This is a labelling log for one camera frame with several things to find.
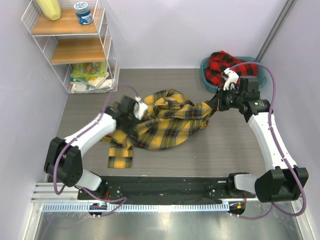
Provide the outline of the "yellow plaid long sleeve shirt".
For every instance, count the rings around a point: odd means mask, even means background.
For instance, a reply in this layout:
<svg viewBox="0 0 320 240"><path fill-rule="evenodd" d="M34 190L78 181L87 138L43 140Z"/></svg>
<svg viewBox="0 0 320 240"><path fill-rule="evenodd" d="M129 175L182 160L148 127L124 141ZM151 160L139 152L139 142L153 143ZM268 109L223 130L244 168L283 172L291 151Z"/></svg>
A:
<svg viewBox="0 0 320 240"><path fill-rule="evenodd" d="M158 91L143 101L148 110L133 134L115 130L102 139L109 143L108 168L131 168L133 148L162 151L184 143L206 128L214 114L204 101L193 103L175 89Z"/></svg>

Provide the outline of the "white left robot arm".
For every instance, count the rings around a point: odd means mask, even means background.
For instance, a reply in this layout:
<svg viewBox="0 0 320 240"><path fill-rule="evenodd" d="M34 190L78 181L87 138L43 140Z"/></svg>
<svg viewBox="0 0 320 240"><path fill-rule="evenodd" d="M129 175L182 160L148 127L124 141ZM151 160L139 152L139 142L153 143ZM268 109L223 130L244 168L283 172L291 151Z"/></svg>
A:
<svg viewBox="0 0 320 240"><path fill-rule="evenodd" d="M107 192L108 185L99 175L84 169L83 156L104 136L121 130L133 132L142 120L148 106L138 96L123 96L114 106L104 105L101 112L85 127L65 138L51 140L44 163L44 172L53 178L53 189L57 195L64 187L78 187L100 200Z"/></svg>

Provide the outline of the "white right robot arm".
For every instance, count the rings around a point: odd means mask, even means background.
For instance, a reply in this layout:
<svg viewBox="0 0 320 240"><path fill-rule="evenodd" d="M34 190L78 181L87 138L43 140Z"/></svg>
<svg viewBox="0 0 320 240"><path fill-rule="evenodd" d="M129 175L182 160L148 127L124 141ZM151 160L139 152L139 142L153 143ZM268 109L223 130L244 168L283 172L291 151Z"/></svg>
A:
<svg viewBox="0 0 320 240"><path fill-rule="evenodd" d="M218 111L237 109L252 129L261 149L266 172L255 177L249 173L231 173L227 178L226 193L233 198L243 191L257 196L262 203L295 201L304 187L309 173L298 167L288 153L275 123L271 104L260 98L259 81L242 78L239 86L228 90L217 88L210 101Z"/></svg>

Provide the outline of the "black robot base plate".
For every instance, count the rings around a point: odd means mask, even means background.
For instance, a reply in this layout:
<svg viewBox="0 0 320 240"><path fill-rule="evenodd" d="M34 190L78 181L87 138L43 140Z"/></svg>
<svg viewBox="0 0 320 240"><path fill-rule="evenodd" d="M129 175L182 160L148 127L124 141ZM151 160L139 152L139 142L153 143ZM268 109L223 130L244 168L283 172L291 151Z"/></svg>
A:
<svg viewBox="0 0 320 240"><path fill-rule="evenodd" d="M105 185L93 194L104 200L126 197L127 205L206 205L223 199L255 198L235 189L228 177L102 176Z"/></svg>

